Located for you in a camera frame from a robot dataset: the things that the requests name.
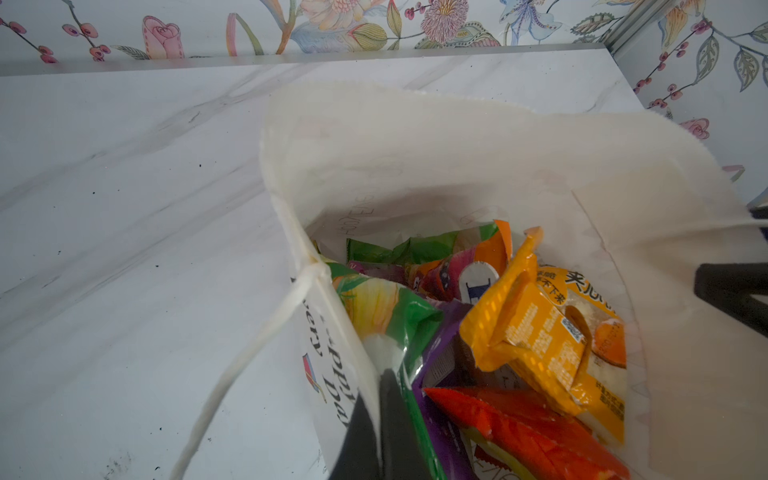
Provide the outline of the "purple snack bag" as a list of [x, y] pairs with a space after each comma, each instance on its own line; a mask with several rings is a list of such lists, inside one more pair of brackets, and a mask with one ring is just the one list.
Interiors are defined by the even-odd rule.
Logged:
[[419, 449], [433, 479], [474, 479], [467, 447], [460, 429], [428, 398], [427, 388], [459, 384], [455, 344], [469, 304], [439, 302], [443, 321], [422, 355], [422, 367], [411, 383], [416, 410], [414, 428]]

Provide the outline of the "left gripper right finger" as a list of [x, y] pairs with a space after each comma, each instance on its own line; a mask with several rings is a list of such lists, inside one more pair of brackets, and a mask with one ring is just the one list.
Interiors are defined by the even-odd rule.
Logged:
[[416, 431], [395, 373], [388, 369], [380, 380], [380, 452], [385, 480], [429, 480]]

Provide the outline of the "small red snack packet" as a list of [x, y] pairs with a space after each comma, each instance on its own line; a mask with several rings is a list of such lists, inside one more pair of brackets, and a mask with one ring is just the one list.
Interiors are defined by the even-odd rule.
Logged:
[[514, 457], [537, 479], [629, 479], [629, 469], [575, 419], [532, 390], [427, 388], [426, 395], [462, 427]]

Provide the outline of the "pink Foxs candy bag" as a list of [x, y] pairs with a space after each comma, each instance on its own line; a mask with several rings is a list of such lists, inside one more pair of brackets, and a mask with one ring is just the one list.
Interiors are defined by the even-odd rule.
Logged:
[[432, 299], [476, 304], [504, 273], [508, 259], [507, 243], [496, 235], [441, 260], [402, 265], [349, 260], [347, 266], [370, 277], [402, 284]]

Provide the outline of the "small orange snack packet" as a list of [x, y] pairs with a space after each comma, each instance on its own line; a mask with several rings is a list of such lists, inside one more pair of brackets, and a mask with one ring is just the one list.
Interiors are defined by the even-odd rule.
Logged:
[[583, 407], [571, 389], [587, 355], [587, 337], [550, 299], [552, 289], [537, 281], [542, 239], [540, 227], [525, 232], [504, 274], [462, 321], [460, 336], [479, 370], [508, 365], [552, 408], [576, 416]]

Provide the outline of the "white paper gift bag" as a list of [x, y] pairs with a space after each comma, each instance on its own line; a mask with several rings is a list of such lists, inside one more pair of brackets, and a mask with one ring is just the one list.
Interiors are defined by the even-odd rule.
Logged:
[[[380, 372], [333, 287], [349, 239], [387, 249], [506, 221], [511, 255], [543, 229], [538, 266], [583, 274], [625, 323], [625, 438], [602, 442], [510, 366], [483, 372], [460, 336], [459, 384], [532, 390], [577, 420], [629, 479], [767, 475], [767, 336], [699, 299], [701, 264], [767, 263], [754, 218], [710, 152], [647, 111], [540, 115], [490, 101], [338, 84], [271, 97], [260, 163], [294, 280], [222, 374], [172, 470], [182, 478], [224, 396], [286, 322], [300, 328], [310, 411], [329, 472], [355, 403], [380, 442]], [[474, 479], [537, 479], [473, 428]]]

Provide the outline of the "orange Foxs candy bag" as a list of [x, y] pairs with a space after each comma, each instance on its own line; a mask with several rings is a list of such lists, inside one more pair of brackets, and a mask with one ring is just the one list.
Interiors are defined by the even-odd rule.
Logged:
[[508, 222], [495, 220], [440, 235], [411, 237], [392, 249], [349, 239], [346, 253], [347, 266], [353, 270], [401, 284], [409, 282], [409, 269], [444, 260], [451, 262], [449, 274], [454, 277], [474, 262], [500, 271], [511, 255], [511, 229]]

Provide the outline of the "small orange candy packet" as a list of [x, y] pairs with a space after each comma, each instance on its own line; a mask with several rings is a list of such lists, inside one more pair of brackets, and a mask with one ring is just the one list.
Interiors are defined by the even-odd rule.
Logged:
[[583, 274], [542, 266], [537, 283], [564, 314], [568, 329], [585, 341], [575, 379], [563, 410], [576, 416], [604, 443], [620, 446], [625, 438], [627, 353], [625, 323]]

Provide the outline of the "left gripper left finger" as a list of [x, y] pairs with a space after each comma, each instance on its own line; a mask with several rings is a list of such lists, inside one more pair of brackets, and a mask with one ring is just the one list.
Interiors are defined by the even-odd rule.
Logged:
[[365, 401], [355, 403], [342, 449], [329, 480], [379, 480], [381, 468], [373, 422]]

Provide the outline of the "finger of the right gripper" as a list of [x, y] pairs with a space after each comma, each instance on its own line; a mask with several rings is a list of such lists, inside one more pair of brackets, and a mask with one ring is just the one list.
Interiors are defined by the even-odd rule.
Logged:
[[767, 336], [767, 263], [701, 264], [694, 294], [753, 331]]

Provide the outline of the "green Foxs candy bag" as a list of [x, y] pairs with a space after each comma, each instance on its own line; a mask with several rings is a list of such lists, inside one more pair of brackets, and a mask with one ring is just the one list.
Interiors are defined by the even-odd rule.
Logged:
[[424, 354], [445, 313], [437, 304], [396, 281], [365, 275], [336, 262], [328, 264], [333, 287], [376, 368], [393, 373], [407, 412], [408, 430], [429, 479], [446, 477], [424, 418], [424, 395], [416, 384]]

